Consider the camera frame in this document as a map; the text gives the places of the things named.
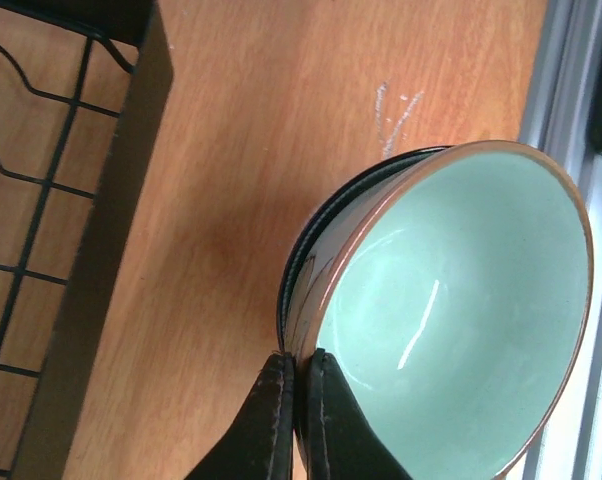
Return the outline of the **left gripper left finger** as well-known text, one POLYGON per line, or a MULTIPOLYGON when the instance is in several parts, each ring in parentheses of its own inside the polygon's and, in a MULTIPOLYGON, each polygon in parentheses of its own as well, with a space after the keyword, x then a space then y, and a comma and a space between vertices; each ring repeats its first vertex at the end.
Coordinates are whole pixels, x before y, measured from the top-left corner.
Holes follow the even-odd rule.
POLYGON ((222 438, 187 475, 191 480, 290 479, 294 362, 274 353, 222 438))

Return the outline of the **black wire dish rack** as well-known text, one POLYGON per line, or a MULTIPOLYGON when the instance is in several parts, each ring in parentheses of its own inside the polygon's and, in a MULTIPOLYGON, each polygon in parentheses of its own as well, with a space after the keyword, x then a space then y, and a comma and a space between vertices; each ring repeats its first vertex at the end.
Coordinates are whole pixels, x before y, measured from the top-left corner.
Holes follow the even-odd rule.
POLYGON ((0 1, 0 479, 59 479, 173 80, 155 1, 0 1))

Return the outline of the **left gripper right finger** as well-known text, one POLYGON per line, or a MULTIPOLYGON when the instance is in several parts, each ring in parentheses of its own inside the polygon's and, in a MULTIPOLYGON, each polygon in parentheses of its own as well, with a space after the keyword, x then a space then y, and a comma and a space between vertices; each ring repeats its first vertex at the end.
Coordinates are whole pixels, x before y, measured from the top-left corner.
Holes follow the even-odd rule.
POLYGON ((366 420, 336 358, 312 355, 302 377, 300 451, 309 479, 408 479, 366 420))

